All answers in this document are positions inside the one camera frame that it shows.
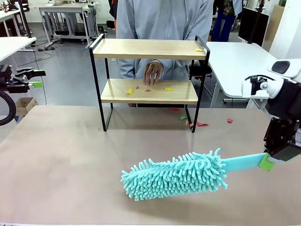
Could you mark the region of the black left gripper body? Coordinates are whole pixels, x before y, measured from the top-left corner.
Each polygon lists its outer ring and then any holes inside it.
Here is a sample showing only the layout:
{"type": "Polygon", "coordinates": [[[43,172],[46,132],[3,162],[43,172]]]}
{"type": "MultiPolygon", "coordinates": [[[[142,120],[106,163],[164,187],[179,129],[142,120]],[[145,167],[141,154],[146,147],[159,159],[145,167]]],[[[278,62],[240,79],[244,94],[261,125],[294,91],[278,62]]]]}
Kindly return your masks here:
{"type": "Polygon", "coordinates": [[[9,93],[27,93],[30,89],[26,70],[18,70],[13,74],[10,65],[0,65],[0,90],[9,93]]]}

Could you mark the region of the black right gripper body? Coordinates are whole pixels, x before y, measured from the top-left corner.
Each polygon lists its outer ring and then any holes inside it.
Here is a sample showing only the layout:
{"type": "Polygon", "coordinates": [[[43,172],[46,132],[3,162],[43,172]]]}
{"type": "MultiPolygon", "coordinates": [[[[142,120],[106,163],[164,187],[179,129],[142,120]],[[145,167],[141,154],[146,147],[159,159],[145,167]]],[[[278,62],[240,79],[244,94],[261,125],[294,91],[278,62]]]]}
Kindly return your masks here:
{"type": "Polygon", "coordinates": [[[269,114],[283,120],[301,119],[301,84],[284,80],[274,98],[269,98],[265,106],[269,114]]]}

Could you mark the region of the person's left hand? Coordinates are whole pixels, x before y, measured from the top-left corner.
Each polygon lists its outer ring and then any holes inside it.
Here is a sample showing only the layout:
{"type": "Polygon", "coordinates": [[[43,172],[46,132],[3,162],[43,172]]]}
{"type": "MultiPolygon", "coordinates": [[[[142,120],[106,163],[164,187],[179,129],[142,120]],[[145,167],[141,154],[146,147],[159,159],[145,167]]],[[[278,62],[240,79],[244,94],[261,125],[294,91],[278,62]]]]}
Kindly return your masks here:
{"type": "Polygon", "coordinates": [[[163,65],[158,60],[149,62],[143,73],[143,82],[145,85],[155,85],[163,72],[163,65]]]}

